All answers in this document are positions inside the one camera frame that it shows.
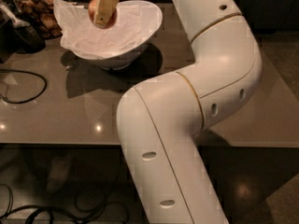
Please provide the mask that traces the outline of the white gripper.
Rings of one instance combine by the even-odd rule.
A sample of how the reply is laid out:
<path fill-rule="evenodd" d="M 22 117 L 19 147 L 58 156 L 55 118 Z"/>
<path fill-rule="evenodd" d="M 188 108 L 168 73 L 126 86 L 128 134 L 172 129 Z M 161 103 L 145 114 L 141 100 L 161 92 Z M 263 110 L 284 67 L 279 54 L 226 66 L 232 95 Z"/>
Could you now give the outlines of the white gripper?
<path fill-rule="evenodd" d="M 100 28 L 106 28 L 118 3 L 119 0 L 95 0 L 93 23 Z"/>

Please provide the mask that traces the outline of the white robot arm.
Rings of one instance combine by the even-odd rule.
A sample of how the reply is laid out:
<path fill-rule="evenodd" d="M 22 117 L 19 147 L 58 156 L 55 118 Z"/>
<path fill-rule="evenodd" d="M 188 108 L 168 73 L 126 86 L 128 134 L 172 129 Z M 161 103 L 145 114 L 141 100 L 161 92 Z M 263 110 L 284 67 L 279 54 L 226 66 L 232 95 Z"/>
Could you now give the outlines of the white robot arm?
<path fill-rule="evenodd" d="M 149 224 L 229 224 L 195 139 L 254 93 L 261 52 L 234 0 L 172 1 L 195 61 L 122 96 L 122 152 Z"/>

